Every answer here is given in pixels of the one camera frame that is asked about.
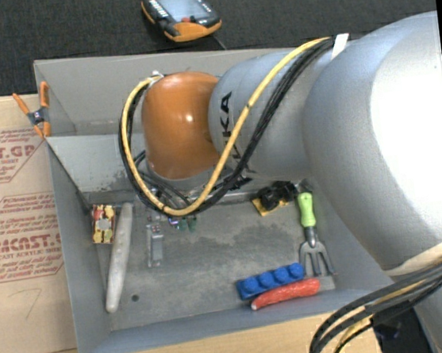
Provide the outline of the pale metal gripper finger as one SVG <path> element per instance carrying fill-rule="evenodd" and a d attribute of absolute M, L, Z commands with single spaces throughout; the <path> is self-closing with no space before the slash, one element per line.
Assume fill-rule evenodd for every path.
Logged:
<path fill-rule="evenodd" d="M 153 266 L 159 267 L 163 261 L 163 233 L 159 224 L 153 224 L 151 226 L 151 246 L 152 246 L 152 258 Z"/>
<path fill-rule="evenodd" d="M 147 266 L 148 268 L 152 268 L 152 233 L 151 226 L 149 222 L 146 222 L 144 225 L 144 233 L 145 233 L 145 247 L 147 253 Z"/>

